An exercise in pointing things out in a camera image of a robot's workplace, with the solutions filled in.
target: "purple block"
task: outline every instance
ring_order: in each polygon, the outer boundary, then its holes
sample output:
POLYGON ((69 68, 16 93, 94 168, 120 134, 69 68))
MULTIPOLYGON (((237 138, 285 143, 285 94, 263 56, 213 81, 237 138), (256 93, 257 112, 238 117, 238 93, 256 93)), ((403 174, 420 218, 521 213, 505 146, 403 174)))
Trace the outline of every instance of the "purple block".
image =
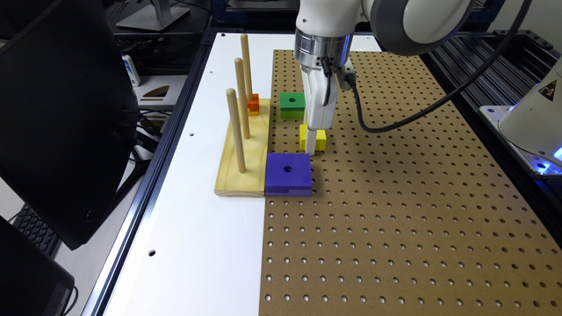
POLYGON ((266 196, 310 197, 312 189, 309 154, 267 154, 266 196))

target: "wooden dowel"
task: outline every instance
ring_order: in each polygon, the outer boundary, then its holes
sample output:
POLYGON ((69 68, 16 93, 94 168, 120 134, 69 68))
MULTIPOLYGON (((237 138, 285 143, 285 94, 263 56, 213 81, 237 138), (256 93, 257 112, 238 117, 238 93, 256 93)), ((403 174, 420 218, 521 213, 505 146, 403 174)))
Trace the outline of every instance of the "wooden dowel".
POLYGON ((246 80, 246 99, 252 101, 254 99, 254 92, 252 92, 252 72, 249 63, 249 44, 248 35, 243 33, 240 35, 242 42, 242 59, 244 60, 244 78, 246 80))
POLYGON ((244 147, 242 145, 242 136, 240 132, 240 119, 238 118, 238 104, 236 102, 236 91, 234 89, 227 90, 228 111, 230 112, 230 125, 232 127, 232 136, 234 137, 234 149, 236 151, 236 160, 238 161, 238 171, 246 172, 246 162, 244 161, 244 147))
POLYGON ((246 90, 244 89, 244 65, 240 58, 234 60, 236 66, 236 81, 238 82, 238 98, 240 98, 240 115, 242 116, 242 136, 249 139, 249 123, 248 123, 248 101, 246 99, 246 90))

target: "keyboard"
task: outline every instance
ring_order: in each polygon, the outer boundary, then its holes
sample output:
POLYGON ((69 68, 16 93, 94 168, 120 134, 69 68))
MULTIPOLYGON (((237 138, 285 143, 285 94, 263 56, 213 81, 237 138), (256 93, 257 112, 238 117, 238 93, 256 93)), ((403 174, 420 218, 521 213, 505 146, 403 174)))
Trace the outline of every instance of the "keyboard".
POLYGON ((24 205, 13 225, 49 257, 54 256, 61 239, 31 207, 24 205))

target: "cable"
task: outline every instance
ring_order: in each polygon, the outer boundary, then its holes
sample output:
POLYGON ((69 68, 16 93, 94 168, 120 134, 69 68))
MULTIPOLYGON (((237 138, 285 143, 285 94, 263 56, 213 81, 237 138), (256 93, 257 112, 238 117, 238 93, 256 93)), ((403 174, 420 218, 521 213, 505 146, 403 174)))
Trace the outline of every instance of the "cable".
POLYGON ((322 65, 322 71, 328 79, 328 86, 326 87, 326 95, 324 96, 324 106, 328 105, 328 100, 330 99, 330 90, 332 88, 332 68, 330 67, 330 59, 328 57, 322 57, 320 60, 322 65))
POLYGON ((213 13, 211 10, 209 10, 209 9, 203 7, 203 6, 200 6, 200 5, 190 4, 190 3, 185 2, 185 1, 183 1, 183 0, 175 0, 175 1, 176 1, 176 3, 173 4, 173 5, 176 5, 176 4, 187 4, 187 5, 191 5, 191 6, 194 6, 194 7, 198 7, 199 9, 205 10, 205 11, 207 11, 207 12, 209 12, 209 13, 213 13))
POLYGON ((16 215, 14 215, 10 219, 8 219, 8 223, 11 223, 20 213, 21 213, 21 211, 17 212, 16 215))
POLYGON ((62 316, 67 316, 68 313, 70 311, 72 311, 72 309, 74 308, 74 305, 76 305, 76 302, 78 301, 78 288, 76 287, 76 285, 73 285, 73 286, 74 286, 74 290, 76 290, 76 295, 74 296, 74 302, 72 302, 72 304, 70 305, 68 310, 66 312, 64 312, 64 314, 62 316))
MULTIPOLYGON (((150 119, 148 119, 146 116, 144 116, 144 114, 142 114, 140 112, 139 112, 139 115, 140 115, 141 119, 146 120, 147 123, 150 125, 150 129, 152 130, 152 133, 154 133, 154 136, 162 137, 162 133, 160 133, 159 128, 154 123, 152 123, 152 121, 150 119)), ((145 126, 137 126, 137 127, 140 127, 142 129, 144 129, 145 131, 150 133, 150 131, 145 126)))
POLYGON ((430 105, 429 107, 417 112, 416 114, 412 115, 409 118, 402 119, 400 122, 396 122, 396 123, 390 124, 389 126, 383 126, 383 127, 378 127, 378 128, 368 127, 363 121, 363 113, 361 111, 361 101, 359 99, 359 93, 357 92, 356 79, 355 79, 354 76, 347 76, 345 78, 345 81, 347 83, 349 83, 349 85, 353 89, 353 95, 355 96, 355 101, 356 101, 356 105, 357 105, 357 116, 358 116, 358 119, 359 119, 359 125, 368 133, 383 133, 383 132, 392 131, 393 129, 402 127, 402 126, 404 126, 408 123, 414 122, 415 120, 420 119, 420 118, 430 114, 432 111, 436 110, 437 108, 439 108, 443 104, 450 101, 453 97, 455 97, 458 93, 460 93, 462 90, 464 90, 467 86, 474 83, 476 81, 476 79, 478 79, 480 77, 480 75, 482 75, 498 59, 498 57, 500 57, 500 55, 503 53, 503 51, 508 47, 511 40, 515 37, 515 34, 519 30, 519 26, 521 26, 521 23, 523 22, 523 20, 525 19, 525 16, 527 15, 527 11, 529 10, 529 7, 530 7, 531 3, 532 3, 532 0, 524 0, 523 1, 523 4, 521 5, 521 9, 519 10, 519 13, 517 13, 517 17, 515 17, 515 21, 511 25, 511 28, 509 28, 509 31, 506 34, 506 37, 501 41, 500 45, 498 45, 498 47, 494 50, 494 52, 484 61, 484 63, 482 63, 482 65, 480 65, 480 67, 478 69, 476 69, 476 71, 474 71, 470 75, 470 77, 468 77, 468 79, 466 79, 466 81, 464 81, 461 85, 456 87, 448 95, 441 98, 439 101, 437 101, 434 104, 430 105))

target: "monitor screen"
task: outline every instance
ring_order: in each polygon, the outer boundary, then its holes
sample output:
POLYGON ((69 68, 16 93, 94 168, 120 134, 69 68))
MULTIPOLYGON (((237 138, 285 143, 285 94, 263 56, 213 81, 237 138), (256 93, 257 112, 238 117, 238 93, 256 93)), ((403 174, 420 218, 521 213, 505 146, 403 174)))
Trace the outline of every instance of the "monitor screen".
POLYGON ((29 22, 0 48, 0 176, 75 249, 111 212, 137 101, 99 0, 29 14, 11 7, 29 22))

